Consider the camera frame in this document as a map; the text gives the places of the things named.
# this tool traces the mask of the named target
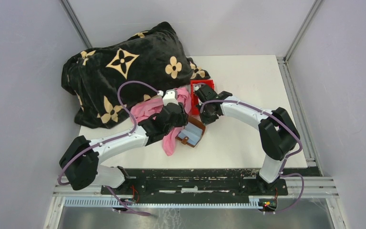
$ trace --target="cable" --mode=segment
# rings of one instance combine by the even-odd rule
[[[137,80],[131,80],[131,81],[127,81],[127,82],[124,82],[123,84],[121,84],[121,86],[119,87],[119,89],[117,90],[117,98],[118,98],[118,100],[119,100],[119,103],[120,103],[120,105],[123,107],[123,109],[127,112],[127,114],[131,117],[131,119],[132,119],[132,121],[133,121],[133,123],[134,123],[134,127],[131,129],[131,131],[130,132],[128,132],[128,133],[125,133],[125,134],[123,134],[123,135],[119,135],[119,136],[116,136],[116,137],[112,137],[112,138],[109,138],[109,139],[107,139],[107,140],[104,140],[104,141],[102,141],[102,142],[100,142],[100,143],[102,143],[103,145],[104,144],[106,144],[106,143],[108,143],[108,142],[111,142],[111,141],[114,141],[114,140],[117,140],[117,139],[120,139],[120,138],[123,138],[123,137],[126,137],[126,136],[128,136],[129,134],[132,134],[136,129],[137,129],[137,126],[138,126],[138,124],[137,124],[137,120],[135,119],[135,117],[131,114],[131,112],[127,109],[127,107],[125,107],[125,105],[122,103],[122,101],[121,101],[121,97],[120,97],[120,91],[121,91],[121,89],[125,86],[125,85],[128,85],[128,84],[131,84],[131,83],[138,83],[138,84],[142,84],[142,85],[144,85],[144,86],[147,86],[147,87],[149,87],[149,88],[151,88],[153,91],[155,91],[156,93],[158,93],[158,91],[155,89],[155,88],[153,88],[152,86],[150,86],[149,84],[147,84],[147,83],[144,83],[144,82],[141,82],[141,81],[137,81]],[[89,150],[91,150],[91,149],[93,149],[93,148],[95,148],[95,147],[98,147],[99,145],[100,145],[100,143],[96,143],[96,144],[94,144],[94,145],[92,145],[92,146],[90,146],[90,147],[88,147],[88,148],[86,148],[86,149],[84,149],[84,150],[82,150],[81,152],[79,152],[77,155],[75,155],[65,166],[64,166],[64,168],[62,168],[62,171],[61,171],[61,173],[60,173],[60,175],[58,176],[58,179],[57,179],[57,181],[58,181],[58,184],[59,185],[61,185],[61,186],[64,186],[64,185],[68,185],[68,184],[70,184],[69,182],[65,182],[65,183],[63,183],[62,181],[61,181],[61,178],[62,178],[62,176],[65,174],[65,171],[68,169],[68,167],[76,160],[76,159],[78,159],[80,156],[82,156],[84,153],[86,153],[86,152],[88,152]],[[137,215],[140,215],[140,216],[149,216],[149,215],[151,215],[150,213],[147,213],[147,212],[137,212],[137,211],[134,211],[134,210],[132,210],[131,208],[129,208],[129,207],[127,207],[123,202],[121,202],[120,201],[120,199],[115,195],[115,193],[111,190],[111,188],[109,189],[110,190],[110,192],[111,192],[111,194],[113,194],[113,196],[114,197],[116,197],[116,199],[121,203],[121,205],[123,205],[126,209],[128,209],[128,210],[130,210],[130,212],[128,212],[128,211],[126,211],[126,212],[123,212],[123,213],[132,213],[132,214],[137,214]]]
[[[297,143],[298,143],[298,145],[299,145],[299,149],[298,150],[296,150],[296,151],[294,151],[294,152],[292,152],[292,153],[288,153],[287,155],[285,155],[285,157],[284,157],[284,161],[283,161],[283,164],[281,165],[281,167],[280,167],[280,170],[279,170],[279,172],[278,172],[278,175],[279,175],[279,177],[282,177],[282,178],[285,178],[285,177],[292,177],[292,176],[299,176],[300,178],[301,178],[301,181],[302,181],[302,186],[301,186],[301,192],[299,193],[299,196],[298,196],[298,198],[295,200],[295,202],[292,204],[292,205],[290,205],[290,206],[288,206],[288,207],[286,207],[286,208],[284,208],[284,209],[282,209],[282,210],[279,210],[279,211],[274,211],[274,212],[267,212],[268,214],[269,213],[271,213],[271,214],[276,214],[276,213],[280,213],[280,212],[283,212],[283,211],[287,211],[287,210],[289,210],[289,209],[291,209],[292,207],[294,207],[298,202],[299,202],[299,200],[301,199],[301,196],[302,196],[302,193],[304,192],[304,188],[305,188],[305,184],[304,184],[304,178],[302,177],[302,175],[301,174],[299,174],[299,173],[291,173],[291,174],[289,174],[289,175],[283,175],[282,174],[282,171],[283,171],[283,169],[284,169],[284,166],[285,166],[285,164],[286,164],[286,162],[287,162],[287,159],[289,158],[289,157],[291,157],[292,155],[295,155],[295,154],[297,154],[297,153],[299,153],[299,152],[301,152],[301,150],[302,150],[302,143],[301,143],[301,140],[290,130],[290,128],[288,128],[283,122],[281,122],[278,118],[276,118],[276,117],[274,117],[272,114],[269,114],[269,113],[267,113],[267,112],[264,112],[264,111],[262,111],[261,109],[259,109],[259,108],[257,108],[257,107],[254,107],[254,106],[252,106],[252,105],[249,105],[249,104],[246,104],[246,103],[243,103],[243,102],[239,102],[239,101],[235,101],[235,100],[210,100],[210,101],[206,101],[206,102],[204,102],[203,103],[203,105],[201,106],[201,108],[200,108],[200,113],[202,113],[203,112],[203,109],[204,109],[204,105],[206,105],[206,104],[209,104],[209,103],[234,103],[234,104],[239,104],[239,105],[242,105],[242,106],[246,106],[246,107],[248,107],[248,108],[250,108],[250,109],[252,109],[252,110],[255,110],[255,111],[257,111],[257,112],[260,112],[260,113],[262,113],[262,114],[264,114],[264,115],[266,115],[266,116],[268,116],[268,117],[270,117],[270,118],[272,118],[273,120],[275,120],[280,126],[282,126],[296,141],[297,141]]]

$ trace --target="black blanket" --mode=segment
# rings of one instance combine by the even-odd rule
[[[209,79],[207,71],[186,58],[176,32],[167,22],[142,31],[106,48],[84,50],[71,57],[62,70],[61,84],[76,95],[81,108],[75,123],[90,128],[112,128],[128,114],[117,99],[119,86],[130,80],[145,82],[166,91]],[[130,109],[156,93],[136,83],[123,87],[121,99]]]

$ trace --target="pink cloth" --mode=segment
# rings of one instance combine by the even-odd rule
[[[183,103],[184,110],[189,113],[192,109],[190,93],[186,88],[178,88],[177,101]],[[162,98],[151,99],[146,102],[137,104],[131,108],[131,114],[137,119],[137,122],[147,119],[149,116],[159,113],[162,110]],[[171,156],[176,148],[176,136],[183,130],[183,127],[176,127],[171,132],[163,137],[162,148],[166,155]]]

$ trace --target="gray floor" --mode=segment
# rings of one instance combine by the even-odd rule
[[[279,199],[279,209],[292,200]],[[118,214],[110,208],[65,207],[59,229],[333,229],[325,199],[304,199],[293,209],[266,215],[255,209],[145,208],[152,216]]]

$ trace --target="red box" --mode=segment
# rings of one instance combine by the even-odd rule
[[[197,96],[194,94],[194,84],[198,84],[198,83],[205,83],[206,85],[210,86],[212,89],[214,89],[214,81],[213,80],[192,80],[190,81],[190,93],[192,96],[192,114],[193,115],[199,115],[200,111],[198,110],[198,108],[196,107],[196,105],[198,105],[198,98]]]

